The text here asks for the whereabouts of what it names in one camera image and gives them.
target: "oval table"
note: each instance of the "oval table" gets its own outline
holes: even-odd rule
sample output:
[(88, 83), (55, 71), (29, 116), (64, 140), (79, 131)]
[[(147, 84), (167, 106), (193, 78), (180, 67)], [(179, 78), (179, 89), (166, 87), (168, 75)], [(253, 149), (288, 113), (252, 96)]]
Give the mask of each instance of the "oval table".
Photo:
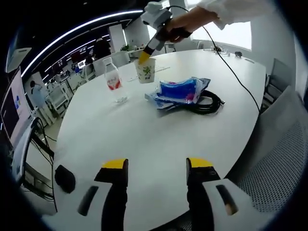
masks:
[[(154, 83), (140, 84), (133, 63), (119, 68), (129, 97), (123, 105), (113, 102), (103, 76), (81, 86), (67, 109), (56, 144), (54, 169), (60, 164), (69, 169), (76, 177), (76, 188), (94, 180), (103, 162), (129, 160), (124, 230), (150, 230), (188, 211), (186, 158), (209, 160), (225, 177), (258, 118), (253, 99), (218, 55), (194, 50), (154, 58), (158, 70)], [(224, 59), (260, 107), (265, 67), (234, 55)], [(190, 77), (211, 79), (208, 90), (226, 102), (216, 114), (180, 110), (162, 115), (144, 98), (159, 80)], [(57, 184), (54, 195), (58, 209), (70, 196)]]

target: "hand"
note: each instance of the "hand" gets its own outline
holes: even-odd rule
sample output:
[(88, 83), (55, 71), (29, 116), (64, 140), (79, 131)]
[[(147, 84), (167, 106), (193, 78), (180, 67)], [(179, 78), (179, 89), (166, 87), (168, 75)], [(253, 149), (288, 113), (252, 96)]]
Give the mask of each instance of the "hand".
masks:
[[(196, 6), (188, 13), (171, 19), (171, 21), (167, 24), (166, 29), (167, 31), (171, 31), (174, 28), (183, 27), (188, 32), (194, 32), (201, 26), (211, 23), (217, 19), (219, 18), (215, 12), (210, 12)], [(182, 41), (183, 39), (183, 37), (177, 37), (170, 41), (176, 43)]]

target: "white sleeve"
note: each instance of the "white sleeve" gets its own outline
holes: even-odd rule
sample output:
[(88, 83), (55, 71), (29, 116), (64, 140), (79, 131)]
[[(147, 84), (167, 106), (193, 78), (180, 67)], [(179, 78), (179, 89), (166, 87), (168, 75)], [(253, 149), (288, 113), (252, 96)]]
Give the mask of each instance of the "white sleeve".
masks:
[(271, 0), (202, 0), (198, 6), (217, 14), (219, 20), (214, 23), (221, 30), (225, 25), (248, 22), (275, 10)]

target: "computer screen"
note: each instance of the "computer screen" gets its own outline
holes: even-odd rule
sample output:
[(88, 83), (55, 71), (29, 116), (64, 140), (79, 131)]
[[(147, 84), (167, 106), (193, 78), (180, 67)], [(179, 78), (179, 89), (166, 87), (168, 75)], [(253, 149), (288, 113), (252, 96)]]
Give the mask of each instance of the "computer screen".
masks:
[(85, 66), (86, 66), (86, 60), (85, 60), (85, 59), (78, 63), (78, 67), (79, 67), (80, 69), (83, 68), (83, 67), (85, 67)]
[(13, 147), (30, 117), (31, 112), (26, 101), (19, 69), (12, 78), (1, 106), (2, 129), (5, 130)]

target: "plastic water bottle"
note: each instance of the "plastic water bottle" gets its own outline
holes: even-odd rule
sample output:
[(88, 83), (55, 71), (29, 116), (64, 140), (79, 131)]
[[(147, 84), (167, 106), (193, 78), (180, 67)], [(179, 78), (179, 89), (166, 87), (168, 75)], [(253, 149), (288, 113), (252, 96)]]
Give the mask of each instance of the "plastic water bottle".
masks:
[(113, 92), (116, 103), (123, 103), (127, 100), (127, 95), (121, 83), (119, 71), (117, 67), (112, 63), (111, 58), (103, 60), (105, 64), (105, 79), (107, 81), (108, 88)]

